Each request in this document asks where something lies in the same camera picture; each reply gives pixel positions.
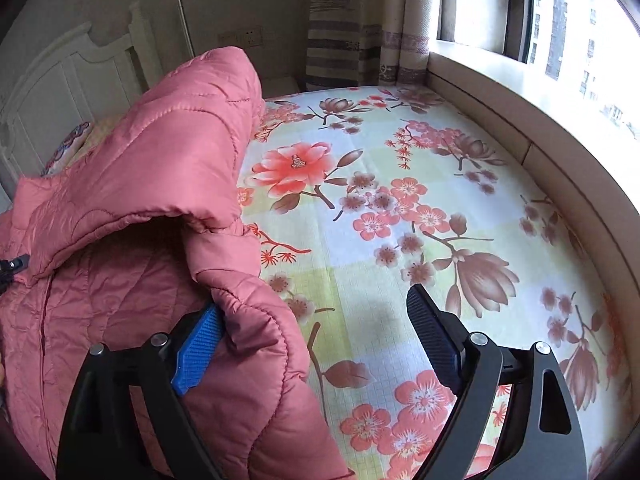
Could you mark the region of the white bed headboard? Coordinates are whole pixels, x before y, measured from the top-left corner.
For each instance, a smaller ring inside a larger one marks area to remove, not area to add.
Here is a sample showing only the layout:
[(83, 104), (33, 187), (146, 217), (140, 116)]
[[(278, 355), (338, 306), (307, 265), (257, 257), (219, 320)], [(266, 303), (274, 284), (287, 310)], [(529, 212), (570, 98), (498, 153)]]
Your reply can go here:
[(13, 196), (82, 122), (121, 115), (164, 76), (151, 21), (140, 2), (128, 32), (97, 46), (85, 22), (52, 41), (27, 67), (1, 112), (1, 188)]

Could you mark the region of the colourful round cushion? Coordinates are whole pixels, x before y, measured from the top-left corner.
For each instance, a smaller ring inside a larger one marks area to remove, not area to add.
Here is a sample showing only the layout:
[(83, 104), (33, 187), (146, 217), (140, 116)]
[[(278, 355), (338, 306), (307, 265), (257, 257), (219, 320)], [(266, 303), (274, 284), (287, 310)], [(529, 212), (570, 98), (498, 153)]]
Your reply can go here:
[(73, 128), (44, 165), (40, 176), (49, 177), (62, 171), (85, 144), (92, 128), (92, 122), (82, 122)]

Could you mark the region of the pink quilted coat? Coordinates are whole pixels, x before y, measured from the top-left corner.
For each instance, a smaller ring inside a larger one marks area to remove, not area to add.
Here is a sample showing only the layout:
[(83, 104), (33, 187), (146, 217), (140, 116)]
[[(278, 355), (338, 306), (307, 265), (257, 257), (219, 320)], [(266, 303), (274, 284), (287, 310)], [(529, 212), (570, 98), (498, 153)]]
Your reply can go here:
[(6, 406), (17, 440), (52, 476), (93, 344), (140, 346), (213, 302), (227, 333), (183, 400), (229, 479), (350, 476), (307, 382), (296, 318), (259, 276), (236, 192), (264, 102), (246, 54), (181, 65), (100, 145), (59, 174), (20, 181), (1, 255), (29, 258), (1, 297)]

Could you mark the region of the wall power socket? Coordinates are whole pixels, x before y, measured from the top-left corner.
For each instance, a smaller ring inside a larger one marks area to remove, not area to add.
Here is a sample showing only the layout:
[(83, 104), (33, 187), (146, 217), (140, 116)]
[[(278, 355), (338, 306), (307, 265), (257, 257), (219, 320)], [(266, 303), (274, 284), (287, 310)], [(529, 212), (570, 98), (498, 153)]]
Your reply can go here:
[(264, 38), (262, 38), (262, 28), (260, 26), (255, 27), (241, 27), (235, 30), (228, 30), (228, 32), (221, 32), (218, 35), (219, 47), (239, 47), (241, 49), (251, 49), (261, 47), (264, 44)]

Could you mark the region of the window with dark frame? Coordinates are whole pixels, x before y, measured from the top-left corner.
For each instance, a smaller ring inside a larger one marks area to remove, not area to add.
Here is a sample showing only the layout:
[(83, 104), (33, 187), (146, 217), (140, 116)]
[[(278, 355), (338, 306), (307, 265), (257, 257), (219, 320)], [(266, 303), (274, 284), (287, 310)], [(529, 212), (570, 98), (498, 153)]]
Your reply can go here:
[(440, 38), (512, 58), (639, 133), (639, 32), (616, 0), (442, 0)]

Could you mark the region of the floral duvet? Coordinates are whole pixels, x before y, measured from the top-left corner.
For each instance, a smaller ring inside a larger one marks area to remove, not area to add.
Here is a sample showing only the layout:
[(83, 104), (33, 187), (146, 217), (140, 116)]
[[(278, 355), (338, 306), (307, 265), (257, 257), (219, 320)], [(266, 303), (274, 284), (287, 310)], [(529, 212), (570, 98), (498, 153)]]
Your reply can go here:
[(262, 276), (361, 479), (408, 479), (454, 406), (406, 312), (422, 285), (497, 344), (548, 344), (596, 478), (632, 418), (620, 323), (566, 217), (482, 128), (426, 89), (267, 102), (239, 180)]

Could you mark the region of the patterned beige curtain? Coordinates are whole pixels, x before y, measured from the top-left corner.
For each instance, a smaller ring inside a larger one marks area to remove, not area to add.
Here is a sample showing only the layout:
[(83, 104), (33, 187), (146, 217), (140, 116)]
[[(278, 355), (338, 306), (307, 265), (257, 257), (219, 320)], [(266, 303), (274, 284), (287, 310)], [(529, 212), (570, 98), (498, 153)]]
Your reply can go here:
[(310, 0), (308, 90), (423, 86), (440, 0)]

